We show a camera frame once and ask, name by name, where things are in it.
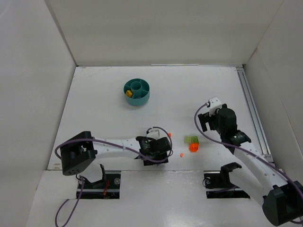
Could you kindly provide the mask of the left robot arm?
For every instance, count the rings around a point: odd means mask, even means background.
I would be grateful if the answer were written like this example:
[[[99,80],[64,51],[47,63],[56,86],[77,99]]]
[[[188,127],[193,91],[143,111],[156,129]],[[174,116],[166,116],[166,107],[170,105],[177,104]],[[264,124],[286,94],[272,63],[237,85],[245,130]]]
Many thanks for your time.
[[[162,137],[159,128],[148,129],[145,136],[124,140],[99,139],[90,131],[83,131],[55,148],[61,160],[65,176],[82,174],[94,181],[102,174],[102,159],[129,158],[141,160],[143,166],[161,165],[169,162],[173,154],[171,137]]]

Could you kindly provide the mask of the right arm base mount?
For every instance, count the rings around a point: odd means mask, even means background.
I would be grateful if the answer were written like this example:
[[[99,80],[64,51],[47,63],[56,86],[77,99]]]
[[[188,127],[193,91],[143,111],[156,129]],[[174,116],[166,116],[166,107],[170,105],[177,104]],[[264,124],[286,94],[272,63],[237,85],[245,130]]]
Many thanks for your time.
[[[206,188],[208,199],[250,199],[250,196],[232,184],[229,173],[233,170],[242,168],[235,162],[226,164],[219,171],[204,171],[203,186]]]

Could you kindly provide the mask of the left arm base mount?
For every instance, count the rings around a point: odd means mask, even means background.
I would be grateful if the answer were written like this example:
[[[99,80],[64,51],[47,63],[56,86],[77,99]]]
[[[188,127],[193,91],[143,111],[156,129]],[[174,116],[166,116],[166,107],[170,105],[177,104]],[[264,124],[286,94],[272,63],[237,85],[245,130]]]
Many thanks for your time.
[[[76,196],[81,199],[119,199],[121,171],[106,171],[102,165],[101,179],[91,183],[79,170],[75,173],[79,181]]]

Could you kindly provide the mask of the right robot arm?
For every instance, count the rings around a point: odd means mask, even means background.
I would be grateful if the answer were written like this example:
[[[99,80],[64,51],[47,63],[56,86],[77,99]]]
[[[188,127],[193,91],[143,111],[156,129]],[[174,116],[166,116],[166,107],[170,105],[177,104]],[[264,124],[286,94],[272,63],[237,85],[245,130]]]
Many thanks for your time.
[[[227,148],[242,164],[223,165],[214,178],[205,175],[208,189],[223,191],[239,187],[261,207],[267,220],[274,226],[287,222],[303,223],[303,186],[269,163],[255,148],[250,137],[237,127],[235,112],[226,104],[212,106],[207,113],[195,112],[194,123],[205,136],[207,130],[216,131],[218,144]]]

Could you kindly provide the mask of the yellow lego brick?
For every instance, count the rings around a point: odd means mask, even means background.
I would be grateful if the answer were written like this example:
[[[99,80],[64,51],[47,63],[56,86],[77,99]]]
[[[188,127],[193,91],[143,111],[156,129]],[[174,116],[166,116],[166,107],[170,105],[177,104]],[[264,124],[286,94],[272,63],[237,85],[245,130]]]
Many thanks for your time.
[[[132,96],[133,96],[133,93],[131,92],[131,90],[127,90],[125,94],[129,98],[132,98]]]

